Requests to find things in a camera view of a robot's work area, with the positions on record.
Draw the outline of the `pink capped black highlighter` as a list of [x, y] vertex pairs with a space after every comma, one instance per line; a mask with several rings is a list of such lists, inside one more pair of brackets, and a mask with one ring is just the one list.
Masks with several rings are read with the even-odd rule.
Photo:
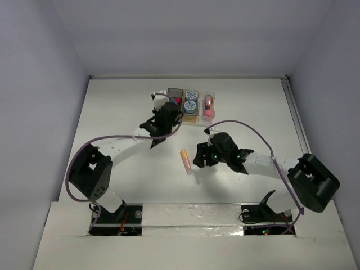
[[180, 97], [176, 97], [174, 100], [177, 104], [180, 104], [182, 102], [182, 99]]

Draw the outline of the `blue white round jar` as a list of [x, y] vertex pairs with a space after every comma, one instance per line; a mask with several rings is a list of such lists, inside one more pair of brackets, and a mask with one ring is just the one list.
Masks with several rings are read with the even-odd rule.
[[194, 114], [197, 112], [197, 102], [185, 101], [183, 104], [183, 110], [186, 114]]

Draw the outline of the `pink capped glue bottle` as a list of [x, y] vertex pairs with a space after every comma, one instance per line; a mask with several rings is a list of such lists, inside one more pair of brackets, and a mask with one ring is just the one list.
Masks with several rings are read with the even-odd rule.
[[204, 111], [203, 116], [212, 118], [213, 117], [213, 96], [206, 95], [204, 98]]

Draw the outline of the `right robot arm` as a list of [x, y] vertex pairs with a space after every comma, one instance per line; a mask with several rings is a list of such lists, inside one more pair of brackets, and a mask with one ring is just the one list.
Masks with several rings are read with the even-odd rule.
[[287, 209], [307, 208], [321, 213], [338, 189], [340, 181], [313, 154], [299, 158], [276, 158], [252, 149], [239, 148], [226, 132], [209, 135], [197, 144], [193, 164], [199, 168], [225, 163], [232, 171], [283, 181], [287, 192], [278, 195], [278, 202], [267, 201], [259, 206], [260, 216], [273, 220]]

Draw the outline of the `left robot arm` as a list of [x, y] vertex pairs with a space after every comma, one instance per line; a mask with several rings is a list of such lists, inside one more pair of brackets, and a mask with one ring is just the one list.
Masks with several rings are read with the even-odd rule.
[[125, 202], [110, 188], [112, 169], [164, 142], [177, 131], [174, 127], [180, 127], [183, 116], [180, 106], [169, 101], [153, 113], [131, 134], [94, 138], [75, 153], [65, 176], [66, 192], [72, 200], [99, 205], [112, 222], [123, 219]]

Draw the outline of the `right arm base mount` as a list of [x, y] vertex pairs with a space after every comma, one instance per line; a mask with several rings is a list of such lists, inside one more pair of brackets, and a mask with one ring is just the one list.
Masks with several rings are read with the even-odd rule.
[[244, 225], [245, 236], [294, 235], [293, 216], [285, 212], [275, 213], [267, 204], [275, 190], [269, 191], [263, 199], [255, 204], [241, 205], [238, 215], [239, 221]]

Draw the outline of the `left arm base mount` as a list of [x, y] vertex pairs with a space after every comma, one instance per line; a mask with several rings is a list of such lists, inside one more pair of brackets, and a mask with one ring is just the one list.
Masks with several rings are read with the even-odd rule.
[[89, 234], [92, 236], [141, 236], [142, 204], [126, 204], [115, 213], [108, 212], [102, 206], [89, 203], [92, 212]]

